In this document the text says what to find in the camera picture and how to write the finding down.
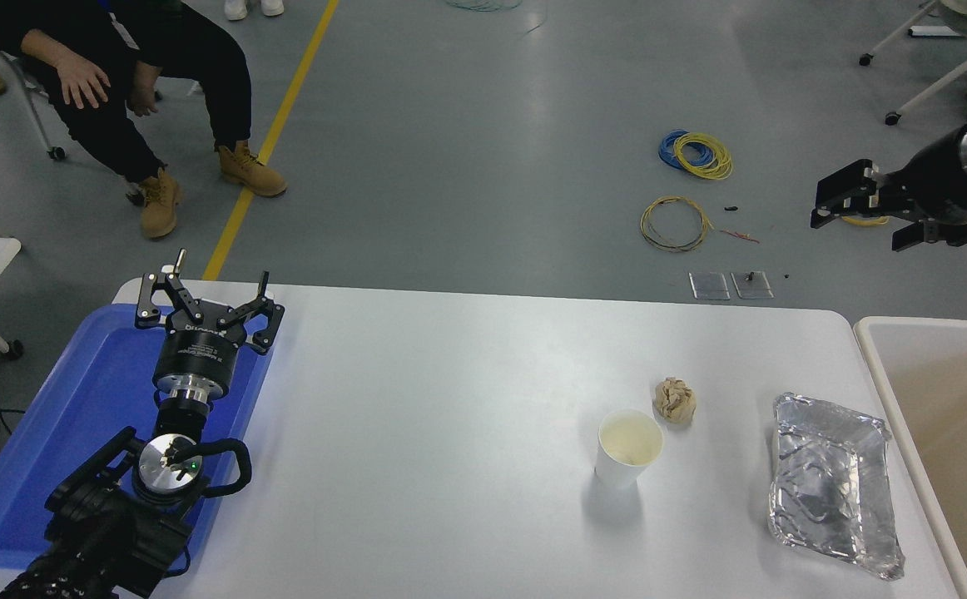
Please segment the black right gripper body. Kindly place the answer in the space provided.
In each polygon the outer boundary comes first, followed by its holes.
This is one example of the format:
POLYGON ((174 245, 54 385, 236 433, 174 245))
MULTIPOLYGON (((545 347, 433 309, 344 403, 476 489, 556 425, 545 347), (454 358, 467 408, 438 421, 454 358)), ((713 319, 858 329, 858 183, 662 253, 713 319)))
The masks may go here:
POLYGON ((918 152, 880 188, 884 215, 967 224, 967 125, 918 152))

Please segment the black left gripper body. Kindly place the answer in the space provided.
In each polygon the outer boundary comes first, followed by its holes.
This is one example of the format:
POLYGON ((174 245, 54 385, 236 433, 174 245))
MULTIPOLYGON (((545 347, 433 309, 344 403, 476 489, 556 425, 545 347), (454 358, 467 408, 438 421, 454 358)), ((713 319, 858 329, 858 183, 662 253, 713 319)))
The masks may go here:
POLYGON ((171 392, 188 378, 204 379, 210 394, 227 394, 239 349, 245 343, 245 326, 218 329, 221 317, 194 324, 184 312, 166 318, 166 337, 153 373, 154 387, 171 392))

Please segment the person's left hand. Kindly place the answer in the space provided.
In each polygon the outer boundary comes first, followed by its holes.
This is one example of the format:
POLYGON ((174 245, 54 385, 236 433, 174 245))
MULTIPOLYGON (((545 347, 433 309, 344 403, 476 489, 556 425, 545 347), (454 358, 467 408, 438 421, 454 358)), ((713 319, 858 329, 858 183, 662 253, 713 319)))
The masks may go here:
POLYGON ((157 107, 156 84, 161 76, 160 66, 137 60, 133 71, 127 109, 137 117, 145 117, 159 112, 157 107))

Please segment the person's right hand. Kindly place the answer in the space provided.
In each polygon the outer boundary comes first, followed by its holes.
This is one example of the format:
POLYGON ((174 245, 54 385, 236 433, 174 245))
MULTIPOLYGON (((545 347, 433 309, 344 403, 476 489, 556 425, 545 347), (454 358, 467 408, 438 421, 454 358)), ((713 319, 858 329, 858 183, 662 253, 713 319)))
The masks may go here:
POLYGON ((60 79, 62 102, 66 106, 100 107, 108 102, 110 80, 95 63, 72 51, 55 58, 53 67, 60 79))

